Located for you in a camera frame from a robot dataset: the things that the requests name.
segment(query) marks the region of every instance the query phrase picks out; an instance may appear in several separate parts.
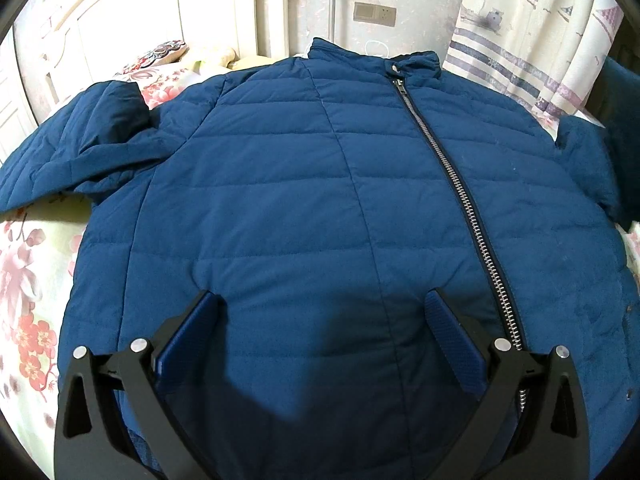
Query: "wall socket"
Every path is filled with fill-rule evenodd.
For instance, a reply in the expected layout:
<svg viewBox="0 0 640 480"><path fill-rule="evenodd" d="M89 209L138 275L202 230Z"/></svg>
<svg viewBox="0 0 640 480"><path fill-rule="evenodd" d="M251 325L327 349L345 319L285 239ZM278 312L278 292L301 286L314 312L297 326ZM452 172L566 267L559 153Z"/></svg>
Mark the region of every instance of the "wall socket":
<svg viewBox="0 0 640 480"><path fill-rule="evenodd" d="M396 26L395 7L385 7L376 4L364 4L356 2L353 6L353 21L365 23L378 23L387 27Z"/></svg>

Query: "curtain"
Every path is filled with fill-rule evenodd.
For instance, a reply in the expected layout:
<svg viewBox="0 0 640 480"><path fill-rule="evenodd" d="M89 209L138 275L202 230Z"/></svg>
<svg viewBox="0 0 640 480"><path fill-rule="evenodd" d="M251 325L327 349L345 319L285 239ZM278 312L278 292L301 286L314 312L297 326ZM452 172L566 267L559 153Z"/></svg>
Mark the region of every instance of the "curtain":
<svg viewBox="0 0 640 480"><path fill-rule="evenodd" d="M615 0L463 0L443 68L506 94L555 137L623 18Z"/></svg>

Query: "white cable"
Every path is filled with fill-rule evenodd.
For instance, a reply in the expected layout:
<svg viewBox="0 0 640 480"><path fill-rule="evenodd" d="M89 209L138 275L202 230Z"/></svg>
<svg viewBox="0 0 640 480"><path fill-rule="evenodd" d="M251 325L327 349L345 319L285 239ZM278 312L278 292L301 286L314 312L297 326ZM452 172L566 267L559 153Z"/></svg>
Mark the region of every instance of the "white cable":
<svg viewBox="0 0 640 480"><path fill-rule="evenodd" d="M380 44L383 47L385 47L386 48L386 56L380 56L379 54L369 54L369 51L367 50L367 47L369 46L369 43L377 43L377 44ZM389 47L386 46L386 43L382 43L382 41L369 40L369 41L367 41L367 43L364 44L364 54L365 54L365 56L377 56L377 57L384 57L385 59L389 59Z"/></svg>

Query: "dark blue cloth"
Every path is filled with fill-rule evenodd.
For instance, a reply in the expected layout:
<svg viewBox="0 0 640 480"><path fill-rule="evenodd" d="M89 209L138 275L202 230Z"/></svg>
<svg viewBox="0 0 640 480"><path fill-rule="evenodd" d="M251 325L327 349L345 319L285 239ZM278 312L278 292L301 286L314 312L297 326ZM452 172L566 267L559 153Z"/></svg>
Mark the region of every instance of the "dark blue cloth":
<svg viewBox="0 0 640 480"><path fill-rule="evenodd" d="M488 383L487 362L481 351L486 348L481 349L469 337L437 290L427 293L424 317L462 390L480 399Z"/></svg>
<svg viewBox="0 0 640 480"><path fill-rule="evenodd" d="M385 60L315 40L308 60L216 76L151 112L135 84L96 84L44 123L1 168L0 209L58 191L95 201L62 373L75 346L123 349L210 290L225 307L207 358L168 402L222 478L428 473L476 400L425 296L440 288L492 335L502 325L396 75L475 198L527 345L572 352L595 475L640 410L616 163L598 128L563 121L556 145L429 52Z"/></svg>

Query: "blue gripper pad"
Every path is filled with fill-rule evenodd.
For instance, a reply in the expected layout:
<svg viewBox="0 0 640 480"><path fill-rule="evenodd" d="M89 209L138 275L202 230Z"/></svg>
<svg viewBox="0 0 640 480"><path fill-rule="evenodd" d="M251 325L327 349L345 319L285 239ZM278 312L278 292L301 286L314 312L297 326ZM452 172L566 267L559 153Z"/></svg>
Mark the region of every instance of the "blue gripper pad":
<svg viewBox="0 0 640 480"><path fill-rule="evenodd" d="M436 290L427 293L424 317L465 393L482 397L487 388L486 362Z"/></svg>
<svg viewBox="0 0 640 480"><path fill-rule="evenodd" d="M156 392L160 396L172 393L183 384L190 370L204 355L218 320L219 297L203 292L196 298L196 305L182 316L174 318L179 326L174 336L156 357Z"/></svg>

